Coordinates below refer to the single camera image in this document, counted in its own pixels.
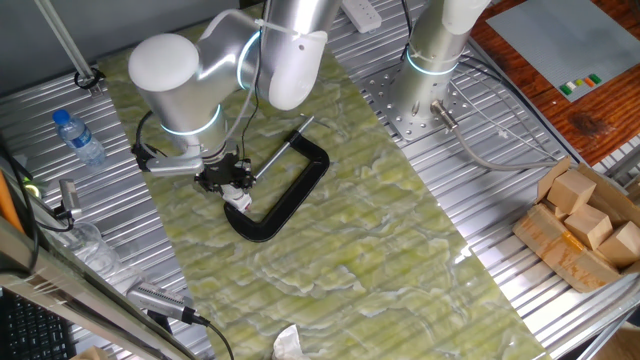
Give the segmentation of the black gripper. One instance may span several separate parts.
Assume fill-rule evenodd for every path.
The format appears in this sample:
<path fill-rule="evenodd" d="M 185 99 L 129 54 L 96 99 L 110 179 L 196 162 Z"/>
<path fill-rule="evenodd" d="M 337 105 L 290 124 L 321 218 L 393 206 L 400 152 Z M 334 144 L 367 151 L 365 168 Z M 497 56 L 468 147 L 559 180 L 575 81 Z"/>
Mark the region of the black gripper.
<path fill-rule="evenodd" d="M 221 194 L 219 184 L 233 183 L 237 188 L 248 190 L 254 185 L 252 163 L 240 160 L 235 153 L 227 153 L 220 161 L 206 164 L 204 171 L 194 176 L 194 181 L 206 192 Z"/>

